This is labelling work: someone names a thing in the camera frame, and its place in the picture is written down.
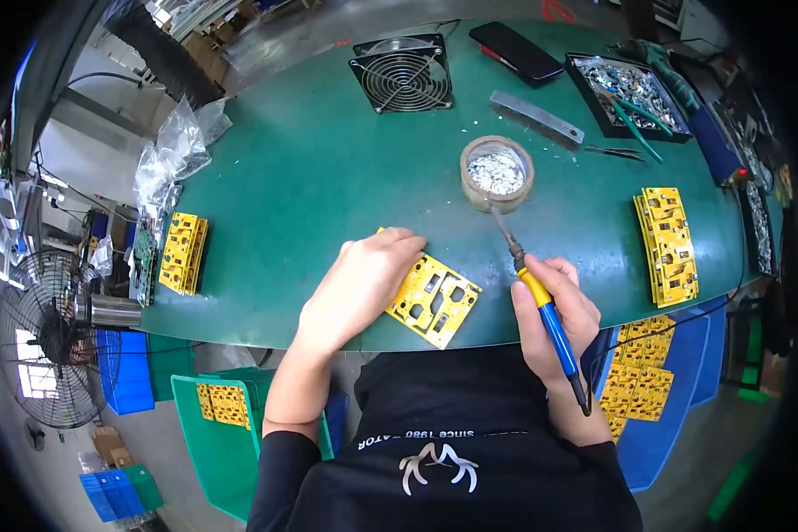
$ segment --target white logo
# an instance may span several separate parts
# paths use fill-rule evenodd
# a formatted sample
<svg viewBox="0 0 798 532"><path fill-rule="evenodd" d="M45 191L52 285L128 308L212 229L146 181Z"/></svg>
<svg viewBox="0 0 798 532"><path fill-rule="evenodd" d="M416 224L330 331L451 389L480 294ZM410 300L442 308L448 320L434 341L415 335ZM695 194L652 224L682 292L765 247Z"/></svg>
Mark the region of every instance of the white logo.
<svg viewBox="0 0 798 532"><path fill-rule="evenodd" d="M478 464L474 464L469 460L465 460L464 458L458 458L458 455L455 453L453 448L448 444L443 444L443 450L441 451L440 458L437 458L435 453L435 443L430 442L426 443L426 447L423 448L419 454L415 454L413 456L408 456L406 458L402 458L399 461L399 470L405 470L405 476L402 479L403 488L405 488L405 493L411 495L411 487L408 485L408 480L411 478L411 473L414 474L417 482L423 484L424 486L429 482L423 478L423 476L419 473L419 463L423 461L426 456L429 456L434 462L429 464L424 464L425 466L445 466L445 467L453 467L452 465L443 463L447 457L451 458L452 461L458 466L458 473L455 475L455 478L452 479L452 484L457 484L464 478L464 474L467 473L469 475L469 491L467 493L473 493L473 490L476 489L476 467L479 467Z"/></svg>

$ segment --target fan grille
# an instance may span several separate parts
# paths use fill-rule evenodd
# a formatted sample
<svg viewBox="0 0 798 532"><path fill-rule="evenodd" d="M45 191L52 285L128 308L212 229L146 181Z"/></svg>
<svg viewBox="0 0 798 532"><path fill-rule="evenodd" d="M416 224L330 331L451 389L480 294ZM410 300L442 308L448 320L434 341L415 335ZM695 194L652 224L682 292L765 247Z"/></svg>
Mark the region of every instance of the fan grille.
<svg viewBox="0 0 798 532"><path fill-rule="evenodd" d="M449 78L436 61L441 50L431 50L428 55L407 50L390 52L366 65L365 58L351 62L353 68L362 69L361 86L375 112L416 112L452 105Z"/></svg>
<svg viewBox="0 0 798 532"><path fill-rule="evenodd" d="M9 389L44 425L83 426L106 406L121 353L118 333L95 334L74 320L74 298L103 293L101 278L61 250L26 257L11 278L25 289L7 285L0 298L0 366Z"/></svg>

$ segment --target smartphone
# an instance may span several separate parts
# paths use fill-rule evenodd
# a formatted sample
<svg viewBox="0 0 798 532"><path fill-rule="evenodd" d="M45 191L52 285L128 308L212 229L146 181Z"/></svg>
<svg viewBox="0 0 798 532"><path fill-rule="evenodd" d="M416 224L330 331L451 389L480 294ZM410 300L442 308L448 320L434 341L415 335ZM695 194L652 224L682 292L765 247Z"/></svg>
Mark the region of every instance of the smartphone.
<svg viewBox="0 0 798 532"><path fill-rule="evenodd" d="M502 22L473 28L469 36L479 42L483 53L511 68L531 87L543 85L564 71L562 63Z"/></svg>

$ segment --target green circuit board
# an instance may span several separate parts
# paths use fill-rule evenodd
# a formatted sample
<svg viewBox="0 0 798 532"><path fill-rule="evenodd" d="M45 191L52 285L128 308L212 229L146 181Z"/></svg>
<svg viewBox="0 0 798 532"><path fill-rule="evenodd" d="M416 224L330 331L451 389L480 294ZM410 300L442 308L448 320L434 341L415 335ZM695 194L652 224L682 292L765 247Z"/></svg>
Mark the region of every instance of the green circuit board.
<svg viewBox="0 0 798 532"><path fill-rule="evenodd" d="M156 271L156 241L150 230L140 227L133 242L133 284L138 290L136 300L142 306L150 306L154 302L154 284Z"/></svg>

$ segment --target hand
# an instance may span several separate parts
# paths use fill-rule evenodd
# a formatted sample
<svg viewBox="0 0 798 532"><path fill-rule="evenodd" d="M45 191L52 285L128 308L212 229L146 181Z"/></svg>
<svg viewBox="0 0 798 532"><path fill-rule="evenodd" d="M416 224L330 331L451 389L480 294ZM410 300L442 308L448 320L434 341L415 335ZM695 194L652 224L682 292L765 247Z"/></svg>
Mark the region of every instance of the hand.
<svg viewBox="0 0 798 532"><path fill-rule="evenodd" d="M579 278L573 264L561 257L539 261L531 254L526 255L525 261L529 272L550 292L562 320L564 333L579 362L582 353L600 330L600 311L579 291ZM562 363L555 354L555 347L544 322L541 321L532 293L523 282L517 281L511 285L511 301L514 303L526 364L547 387L558 380L564 380Z"/></svg>
<svg viewBox="0 0 798 532"><path fill-rule="evenodd" d="M400 227L344 243L302 308L295 342L320 355L340 349L384 312L425 246L426 237Z"/></svg>

